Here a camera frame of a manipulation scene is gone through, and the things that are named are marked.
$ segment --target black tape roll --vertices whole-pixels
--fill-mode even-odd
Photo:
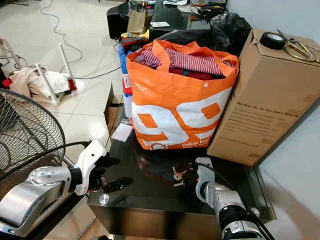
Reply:
[[[286,40],[279,34],[265,32],[260,38],[260,43],[270,49],[281,50],[286,45]]]

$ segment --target orange and white bag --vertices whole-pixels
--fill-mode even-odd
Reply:
[[[199,47],[155,40],[152,53],[161,60],[157,69],[134,62],[142,50],[127,55],[132,87],[132,121],[144,149],[207,147],[236,80],[239,61],[234,55]],[[225,78],[199,80],[169,72],[165,48],[183,54],[214,57]]]

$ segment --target scissors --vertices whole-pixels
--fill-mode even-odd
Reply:
[[[277,31],[280,33],[280,35],[286,40],[286,44],[284,46],[284,50],[286,51],[287,54],[290,56],[300,59],[303,61],[308,61],[308,62],[316,62],[320,64],[320,59],[318,59],[313,53],[311,53],[308,48],[314,49],[316,51],[320,52],[320,49],[317,49],[313,46],[309,45],[304,45],[301,41],[297,41],[292,37],[289,37],[287,34],[283,33],[282,31],[278,30]],[[303,56],[298,56],[293,54],[291,51],[288,50],[288,48],[292,48],[296,50],[298,53],[302,54]]]

